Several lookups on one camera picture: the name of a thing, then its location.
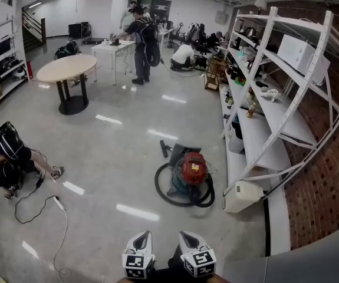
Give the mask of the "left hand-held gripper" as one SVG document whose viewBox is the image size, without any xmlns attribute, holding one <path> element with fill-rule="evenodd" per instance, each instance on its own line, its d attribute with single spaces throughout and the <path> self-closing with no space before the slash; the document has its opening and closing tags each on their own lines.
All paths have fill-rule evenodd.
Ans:
<svg viewBox="0 0 339 283">
<path fill-rule="evenodd" d="M 128 279 L 148 279 L 154 268 L 154 260 L 150 231 L 130 238 L 122 253 L 122 264 Z"/>
</svg>

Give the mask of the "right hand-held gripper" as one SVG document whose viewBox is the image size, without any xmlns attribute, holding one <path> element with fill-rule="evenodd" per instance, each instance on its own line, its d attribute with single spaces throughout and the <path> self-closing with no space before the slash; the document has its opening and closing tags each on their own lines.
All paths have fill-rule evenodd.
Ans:
<svg viewBox="0 0 339 283">
<path fill-rule="evenodd" d="M 188 273 L 194 278 L 212 275 L 216 269 L 214 250 L 200 235 L 188 232 L 179 232 L 179 246 L 181 260 Z"/>
</svg>

